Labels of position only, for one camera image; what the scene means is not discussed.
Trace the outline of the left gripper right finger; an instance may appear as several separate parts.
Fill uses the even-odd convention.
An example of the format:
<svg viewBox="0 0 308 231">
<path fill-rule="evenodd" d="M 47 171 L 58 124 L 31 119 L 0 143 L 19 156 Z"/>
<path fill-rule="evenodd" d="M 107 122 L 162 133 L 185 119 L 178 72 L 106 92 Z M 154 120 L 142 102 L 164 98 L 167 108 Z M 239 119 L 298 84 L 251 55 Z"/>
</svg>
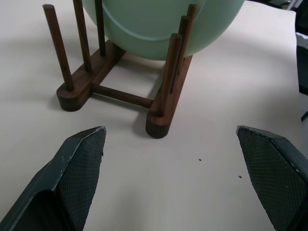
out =
<svg viewBox="0 0 308 231">
<path fill-rule="evenodd" d="M 308 159 L 285 137 L 239 125 L 252 186 L 276 231 L 308 231 Z"/>
</svg>

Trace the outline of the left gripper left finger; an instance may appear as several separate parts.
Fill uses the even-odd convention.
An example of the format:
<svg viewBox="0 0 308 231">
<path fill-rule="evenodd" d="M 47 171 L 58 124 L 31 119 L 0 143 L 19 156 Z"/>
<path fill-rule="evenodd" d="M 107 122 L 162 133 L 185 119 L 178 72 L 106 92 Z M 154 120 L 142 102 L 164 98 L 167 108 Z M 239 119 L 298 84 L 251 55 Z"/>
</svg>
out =
<svg viewBox="0 0 308 231">
<path fill-rule="evenodd" d="M 83 231 L 94 198 L 106 128 L 67 138 L 0 222 L 0 231 Z"/>
</svg>

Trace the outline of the green plate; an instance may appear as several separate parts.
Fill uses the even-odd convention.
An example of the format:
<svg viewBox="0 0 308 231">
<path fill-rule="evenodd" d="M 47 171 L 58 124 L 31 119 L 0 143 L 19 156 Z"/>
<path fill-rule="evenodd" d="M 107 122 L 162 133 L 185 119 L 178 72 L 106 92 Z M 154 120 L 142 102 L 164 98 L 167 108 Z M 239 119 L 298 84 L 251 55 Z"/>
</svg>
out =
<svg viewBox="0 0 308 231">
<path fill-rule="evenodd" d="M 136 56 L 164 61 L 171 34 L 191 4 L 197 12 L 186 55 L 214 42 L 233 22 L 245 0 L 101 0 L 105 35 Z"/>
</svg>

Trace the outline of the wooden dish rack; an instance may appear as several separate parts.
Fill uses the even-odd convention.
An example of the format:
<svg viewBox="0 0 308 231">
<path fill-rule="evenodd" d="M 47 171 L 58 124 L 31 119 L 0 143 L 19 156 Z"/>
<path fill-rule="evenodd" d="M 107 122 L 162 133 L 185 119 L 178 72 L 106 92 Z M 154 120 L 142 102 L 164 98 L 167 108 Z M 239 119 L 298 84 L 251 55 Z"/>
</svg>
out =
<svg viewBox="0 0 308 231">
<path fill-rule="evenodd" d="M 90 54 L 82 1 L 73 0 L 73 5 L 84 61 L 74 73 L 70 72 L 55 7 L 52 4 L 42 6 L 64 79 L 64 83 L 56 91 L 61 108 L 69 112 L 77 111 L 92 94 L 98 94 L 147 108 L 149 111 L 145 124 L 146 132 L 155 139 L 165 137 L 169 132 L 192 60 L 192 56 L 186 56 L 185 52 L 197 6 L 189 5 L 187 14 L 181 17 L 178 33 L 170 36 L 162 83 L 155 98 L 151 100 L 101 86 L 102 81 L 125 54 L 125 50 L 111 40 L 105 40 L 103 4 L 100 0 L 95 0 L 99 49 Z"/>
</svg>

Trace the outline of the black office chair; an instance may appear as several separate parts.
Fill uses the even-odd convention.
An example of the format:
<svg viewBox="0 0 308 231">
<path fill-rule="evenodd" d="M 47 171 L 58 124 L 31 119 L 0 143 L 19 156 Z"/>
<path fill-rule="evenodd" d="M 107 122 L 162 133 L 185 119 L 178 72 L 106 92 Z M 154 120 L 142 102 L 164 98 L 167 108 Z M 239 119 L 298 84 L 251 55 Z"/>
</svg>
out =
<svg viewBox="0 0 308 231">
<path fill-rule="evenodd" d="M 303 0 L 295 12 L 295 31 L 307 36 L 304 46 L 296 48 L 299 92 L 308 96 L 308 0 Z"/>
</svg>

